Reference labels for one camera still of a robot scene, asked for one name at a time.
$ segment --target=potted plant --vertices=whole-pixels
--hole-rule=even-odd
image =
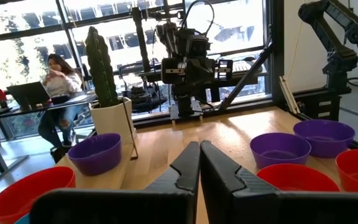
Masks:
[[[123,144],[132,144],[136,130],[132,122],[132,101],[120,98],[116,92],[111,60],[104,38],[98,30],[90,27],[85,40],[88,64],[92,75],[94,91],[99,103],[91,108],[91,115],[97,134],[118,133]]]

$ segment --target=purple bowl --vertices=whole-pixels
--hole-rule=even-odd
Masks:
[[[322,158],[335,158],[346,151],[356,135],[346,124],[321,119],[299,122],[293,132],[311,144],[311,156]]]
[[[84,175],[99,175],[121,161],[121,136],[101,134],[78,143],[68,151],[68,158]]]
[[[250,143],[259,169],[274,164],[306,164],[311,146],[299,136],[285,133],[261,134]]]

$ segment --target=long hair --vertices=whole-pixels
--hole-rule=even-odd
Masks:
[[[71,67],[61,56],[59,56],[57,54],[50,54],[48,56],[48,62],[49,62],[50,59],[53,59],[56,64],[61,66],[62,72],[65,75],[70,75],[70,74],[73,74],[73,73],[77,73],[77,71],[73,67]]]

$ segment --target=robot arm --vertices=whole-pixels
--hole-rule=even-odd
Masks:
[[[338,0],[322,0],[302,5],[298,15],[316,32],[319,40],[328,53],[328,64],[323,73],[331,76],[328,88],[346,88],[347,72],[357,66],[357,54],[344,46],[336,37],[334,31],[324,18],[324,13],[332,17],[344,30],[346,38],[353,44],[358,44],[358,16]]]

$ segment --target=white planter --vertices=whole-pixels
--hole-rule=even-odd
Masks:
[[[123,98],[131,128],[128,126],[124,105],[110,106],[108,108],[91,108],[91,115],[97,134],[118,133],[121,135],[122,144],[132,144],[130,130],[136,138],[136,129],[132,122],[132,101]]]

